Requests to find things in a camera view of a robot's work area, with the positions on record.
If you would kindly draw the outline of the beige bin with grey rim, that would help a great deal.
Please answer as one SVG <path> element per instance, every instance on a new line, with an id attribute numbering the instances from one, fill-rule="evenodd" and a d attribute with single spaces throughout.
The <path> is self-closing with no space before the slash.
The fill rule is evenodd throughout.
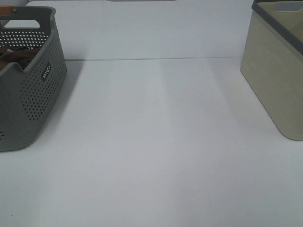
<path id="1" fill-rule="evenodd" d="M 303 2 L 255 0 L 241 73 L 279 132 L 303 139 Z"/>

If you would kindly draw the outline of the grey perforated laundry basket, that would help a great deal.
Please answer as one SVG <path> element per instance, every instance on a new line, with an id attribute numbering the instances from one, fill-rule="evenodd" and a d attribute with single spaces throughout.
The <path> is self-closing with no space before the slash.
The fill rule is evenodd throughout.
<path id="1" fill-rule="evenodd" d="M 62 89 L 67 67 L 51 7 L 16 7 L 17 18 L 38 27 L 0 28 L 0 48 L 40 51 L 23 70 L 17 63 L 0 70 L 0 149 L 18 150 L 37 137 Z"/>

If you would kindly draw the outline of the brown towel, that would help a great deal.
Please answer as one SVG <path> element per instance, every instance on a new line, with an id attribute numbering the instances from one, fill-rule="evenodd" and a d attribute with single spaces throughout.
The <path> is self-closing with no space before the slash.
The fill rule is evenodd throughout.
<path id="1" fill-rule="evenodd" d="M 13 51 L 4 46 L 0 49 L 0 70 L 3 70 L 10 63 L 17 63 L 24 70 L 39 51 L 40 48 Z"/>

